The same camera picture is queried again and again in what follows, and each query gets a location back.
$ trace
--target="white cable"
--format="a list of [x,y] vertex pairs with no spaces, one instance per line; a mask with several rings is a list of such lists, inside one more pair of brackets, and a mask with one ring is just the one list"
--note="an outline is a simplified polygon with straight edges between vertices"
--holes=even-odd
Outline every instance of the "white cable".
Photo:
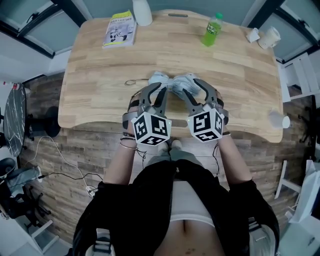
[[44,138],[44,137],[48,137],[48,138],[50,138],[50,139],[53,141],[53,143],[54,143],[56,149],[58,150],[59,154],[61,155],[61,157],[63,158],[63,160],[64,160],[68,165],[73,166],[73,167],[75,167],[75,168],[78,169],[78,171],[81,173],[81,176],[82,176],[82,179],[83,179],[83,181],[84,181],[85,186],[88,187],[88,184],[87,184],[87,182],[86,182],[86,180],[85,180],[85,178],[84,178],[84,175],[83,175],[82,171],[78,168],[78,166],[76,166],[76,165],[74,165],[74,164],[72,164],[72,163],[69,163],[69,162],[64,158],[64,156],[63,156],[62,153],[60,152],[60,150],[59,150],[56,142],[54,141],[54,139],[51,138],[50,136],[47,136],[47,135],[42,136],[42,137],[39,139],[38,144],[36,145],[36,151],[35,151],[35,156],[34,156],[34,158],[32,158],[31,160],[29,160],[28,162],[26,162],[24,166],[26,166],[27,163],[29,163],[29,162],[31,162],[31,161],[33,161],[33,160],[36,159],[37,154],[38,154],[39,143],[40,143],[41,139]]

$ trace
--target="belly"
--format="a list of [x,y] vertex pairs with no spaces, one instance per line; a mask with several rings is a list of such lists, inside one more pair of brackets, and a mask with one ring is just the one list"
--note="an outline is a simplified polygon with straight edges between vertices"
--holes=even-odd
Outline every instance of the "belly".
[[171,221],[155,256],[224,256],[216,229],[196,220]]

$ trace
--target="bottle cap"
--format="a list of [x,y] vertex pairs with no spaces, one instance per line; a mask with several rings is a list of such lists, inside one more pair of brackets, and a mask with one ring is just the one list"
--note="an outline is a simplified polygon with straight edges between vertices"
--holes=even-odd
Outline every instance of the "bottle cap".
[[223,18],[224,16],[222,15],[222,13],[217,12],[217,13],[215,14],[215,17],[216,17],[217,19],[222,20],[222,18]]

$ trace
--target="wooden desk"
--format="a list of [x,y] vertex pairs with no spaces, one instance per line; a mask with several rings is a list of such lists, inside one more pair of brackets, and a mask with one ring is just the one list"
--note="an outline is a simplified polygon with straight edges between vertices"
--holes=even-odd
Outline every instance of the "wooden desk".
[[[187,14],[172,17],[168,14]],[[194,73],[221,92],[229,111],[230,131],[259,135],[278,143],[283,131],[268,121],[271,110],[283,113],[281,88],[272,49],[249,43],[247,28],[224,23],[214,46],[201,38],[209,18],[190,11],[154,13],[150,26],[139,26],[130,47],[102,49],[109,19],[85,22],[75,40],[64,74],[58,122],[71,128],[90,122],[122,122],[136,91],[146,86],[154,71],[170,77]],[[127,86],[127,80],[137,80]],[[202,91],[196,98],[204,102]],[[184,101],[168,95],[166,116],[172,120],[171,135],[190,137]]]

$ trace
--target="laminate flooring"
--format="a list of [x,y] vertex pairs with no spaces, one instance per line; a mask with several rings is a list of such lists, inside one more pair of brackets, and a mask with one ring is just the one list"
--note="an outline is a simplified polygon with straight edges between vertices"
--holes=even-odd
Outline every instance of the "laminate flooring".
[[[63,81],[63,73],[49,77],[41,77],[26,83],[31,89],[27,96],[27,112],[33,116],[43,116],[51,106],[59,106],[60,91]],[[280,197],[274,200],[283,160],[288,160],[286,171],[287,179],[301,185],[304,178],[302,161],[308,142],[299,143],[303,135],[305,125],[298,114],[307,115],[305,106],[311,105],[311,97],[296,99],[284,103],[283,111],[291,119],[291,125],[283,131],[283,139],[280,143],[270,143],[256,135],[244,132],[232,132],[232,137],[239,148],[245,162],[250,168],[253,180],[261,191],[265,200],[272,206],[280,224],[281,230],[287,224],[285,212],[288,206],[293,206],[297,199],[296,193],[284,189]],[[65,157],[66,161],[76,165],[83,172],[99,174],[103,176],[108,171],[108,166],[117,148],[121,137],[122,128],[120,124],[95,122],[76,126],[72,129],[62,128],[54,141]],[[55,144],[50,138],[44,137],[39,143],[39,137],[34,141],[25,139],[27,149],[20,155],[21,165],[39,165],[42,174],[52,172],[64,173],[74,178],[80,178],[79,171],[64,162]],[[214,142],[201,143],[195,138],[181,138],[183,150],[193,153],[197,159],[213,174],[217,173],[217,164],[212,157]],[[154,155],[157,149],[154,147],[140,147],[147,150],[144,164]],[[224,168],[217,152],[219,165],[219,180],[222,186],[228,188]],[[131,181],[143,169],[142,158],[136,154],[134,158]],[[97,187],[100,179],[96,175],[88,175],[85,178],[88,185]],[[63,175],[53,174],[43,179],[42,183],[32,181],[27,186],[33,186],[33,192],[37,195],[43,193],[40,204],[52,212],[51,215],[42,219],[53,220],[50,231],[59,235],[65,241],[71,243],[77,222],[85,210],[91,198],[85,191],[83,180],[73,180]]]

